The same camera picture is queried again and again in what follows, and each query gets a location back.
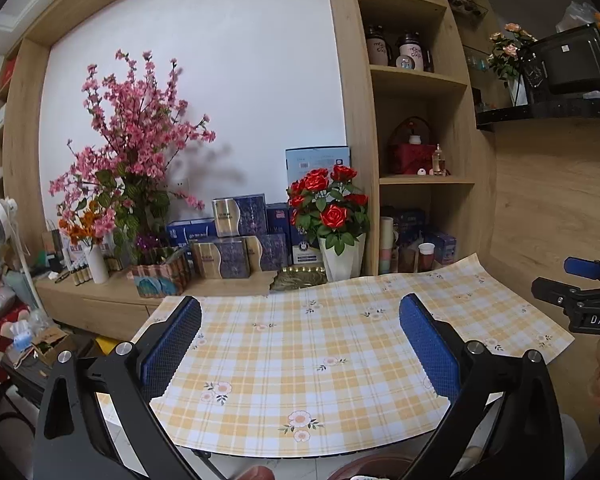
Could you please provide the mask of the white angular rose vase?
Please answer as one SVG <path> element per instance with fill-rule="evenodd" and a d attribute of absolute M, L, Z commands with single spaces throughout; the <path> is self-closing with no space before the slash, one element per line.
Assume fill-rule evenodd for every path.
<path fill-rule="evenodd" d="M 365 242 L 366 235 L 361 234 L 353 246 L 344 245 L 342 254 L 337 255 L 335 248 L 326 248 L 326 240 L 320 238 L 320 249 L 327 281 L 339 282 L 360 276 Z"/>

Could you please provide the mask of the striped wicker basket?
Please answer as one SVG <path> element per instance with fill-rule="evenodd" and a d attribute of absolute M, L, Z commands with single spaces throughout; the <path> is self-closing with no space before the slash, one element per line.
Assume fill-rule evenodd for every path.
<path fill-rule="evenodd" d="M 192 267 L 184 247 L 178 248 L 163 263 L 150 266 L 133 266 L 134 285 L 143 298 L 180 296 L 193 277 Z"/>

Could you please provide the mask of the black microwave oven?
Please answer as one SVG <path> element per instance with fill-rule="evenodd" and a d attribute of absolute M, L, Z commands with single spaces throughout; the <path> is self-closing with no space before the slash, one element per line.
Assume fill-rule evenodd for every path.
<path fill-rule="evenodd" d="M 520 59 L 531 103 L 600 92 L 600 30 L 594 24 L 530 44 Z"/>

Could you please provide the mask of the low wooden cabinet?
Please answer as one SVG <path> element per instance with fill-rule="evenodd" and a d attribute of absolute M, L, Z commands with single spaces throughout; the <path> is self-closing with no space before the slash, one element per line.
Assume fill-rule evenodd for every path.
<path fill-rule="evenodd" d="M 194 297 L 265 296 L 275 277 L 274 272 L 261 272 L 237 280 L 193 278 L 184 292 Z M 100 285 L 39 278 L 35 288 L 54 321 L 117 340 L 132 338 L 161 304 L 159 298 L 140 296 L 124 272 Z"/>

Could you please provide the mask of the upper blue gold gift box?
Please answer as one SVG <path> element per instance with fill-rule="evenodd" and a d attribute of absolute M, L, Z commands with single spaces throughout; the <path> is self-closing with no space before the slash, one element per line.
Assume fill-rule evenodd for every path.
<path fill-rule="evenodd" d="M 212 209 L 218 237 L 258 235 L 268 230 L 264 194 L 216 198 Z"/>

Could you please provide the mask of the maroon plastic trash bin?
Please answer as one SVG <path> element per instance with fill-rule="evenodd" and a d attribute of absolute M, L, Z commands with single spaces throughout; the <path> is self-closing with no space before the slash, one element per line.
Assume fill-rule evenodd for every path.
<path fill-rule="evenodd" d="M 374 479 L 400 479 L 414 460 L 399 455 L 369 455 L 343 465 L 328 480 L 353 479 L 356 476 Z"/>

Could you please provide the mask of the pink rose bouquet far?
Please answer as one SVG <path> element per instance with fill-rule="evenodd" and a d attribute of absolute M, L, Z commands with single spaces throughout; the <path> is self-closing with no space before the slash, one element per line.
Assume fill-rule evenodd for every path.
<path fill-rule="evenodd" d="M 492 44 L 488 65 L 502 81 L 516 80 L 521 72 L 520 51 L 538 40 L 517 23 L 507 23 L 504 32 L 490 36 Z"/>

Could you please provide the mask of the light blue tall box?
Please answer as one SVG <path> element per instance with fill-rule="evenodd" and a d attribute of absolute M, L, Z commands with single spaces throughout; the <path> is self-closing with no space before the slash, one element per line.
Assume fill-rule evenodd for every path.
<path fill-rule="evenodd" d="M 350 148 L 343 146 L 318 146 L 317 148 L 290 148 L 285 151 L 287 183 L 299 181 L 311 170 L 335 165 L 350 165 Z"/>

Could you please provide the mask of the red paper cup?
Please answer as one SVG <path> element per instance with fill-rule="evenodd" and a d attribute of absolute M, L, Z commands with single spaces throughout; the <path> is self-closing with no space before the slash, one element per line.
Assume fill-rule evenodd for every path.
<path fill-rule="evenodd" d="M 417 269 L 419 272 L 429 272 L 434 267 L 434 252 L 436 246 L 434 243 L 420 243 L 418 245 L 418 263 Z"/>

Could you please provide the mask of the yellow plaid floral tablecloth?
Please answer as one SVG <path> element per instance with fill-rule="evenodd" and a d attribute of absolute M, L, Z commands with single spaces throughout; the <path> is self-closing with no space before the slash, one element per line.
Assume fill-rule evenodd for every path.
<path fill-rule="evenodd" d="M 495 354 L 536 349 L 551 361 L 572 341 L 473 256 L 423 274 L 204 297 L 200 332 L 151 408 L 175 444 L 244 457 L 331 456 L 424 434 L 450 404 L 400 326 L 408 294 Z"/>

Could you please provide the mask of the wooden shelf unit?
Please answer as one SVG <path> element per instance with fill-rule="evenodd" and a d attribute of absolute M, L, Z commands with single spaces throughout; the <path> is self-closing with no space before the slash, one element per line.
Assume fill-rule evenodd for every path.
<path fill-rule="evenodd" d="M 330 0 L 347 142 L 370 198 L 363 271 L 380 269 L 380 216 L 419 208 L 456 240 L 457 258 L 485 256 L 493 233 L 495 169 L 477 127 L 465 53 L 448 0 Z M 370 60 L 366 35 L 419 36 L 431 70 Z"/>

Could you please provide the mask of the red basket on shelf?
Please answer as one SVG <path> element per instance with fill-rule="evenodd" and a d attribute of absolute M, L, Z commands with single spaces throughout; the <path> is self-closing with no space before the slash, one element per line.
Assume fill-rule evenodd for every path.
<path fill-rule="evenodd" d="M 411 116 L 390 134 L 385 148 L 387 174 L 429 174 L 436 146 L 430 143 L 430 127 L 424 118 Z"/>

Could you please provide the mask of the pink cherry blossom arrangement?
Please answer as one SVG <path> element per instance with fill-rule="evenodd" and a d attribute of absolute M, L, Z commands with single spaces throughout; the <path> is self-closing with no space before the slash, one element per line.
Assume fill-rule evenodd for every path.
<path fill-rule="evenodd" d="M 172 200 L 204 206 L 189 192 L 169 190 L 172 162 L 189 144 L 213 142 L 215 133 L 208 116 L 187 119 L 177 60 L 160 82 L 151 52 L 139 60 L 122 50 L 114 56 L 126 66 L 124 78 L 99 77 L 91 64 L 81 88 L 102 146 L 72 151 L 68 170 L 50 181 L 50 195 L 59 200 L 59 231 L 72 244 L 92 248 L 110 237 L 114 251 L 127 250 L 132 263 L 158 264 L 173 252 L 166 237 Z"/>

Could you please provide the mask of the white slim flower vase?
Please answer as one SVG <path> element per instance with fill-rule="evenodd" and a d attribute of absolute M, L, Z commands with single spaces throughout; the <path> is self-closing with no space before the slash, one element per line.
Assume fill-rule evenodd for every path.
<path fill-rule="evenodd" d="M 109 280 L 109 269 L 102 248 L 95 244 L 84 248 L 83 251 L 93 282 L 97 285 L 106 283 Z"/>

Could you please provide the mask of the stack of pastel cups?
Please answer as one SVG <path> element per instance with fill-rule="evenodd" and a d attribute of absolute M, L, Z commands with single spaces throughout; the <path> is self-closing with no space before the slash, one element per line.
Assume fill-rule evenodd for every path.
<path fill-rule="evenodd" d="M 380 239 L 379 239 L 379 264 L 378 272 L 386 274 L 390 272 L 391 259 L 394 240 L 393 218 L 380 218 Z"/>

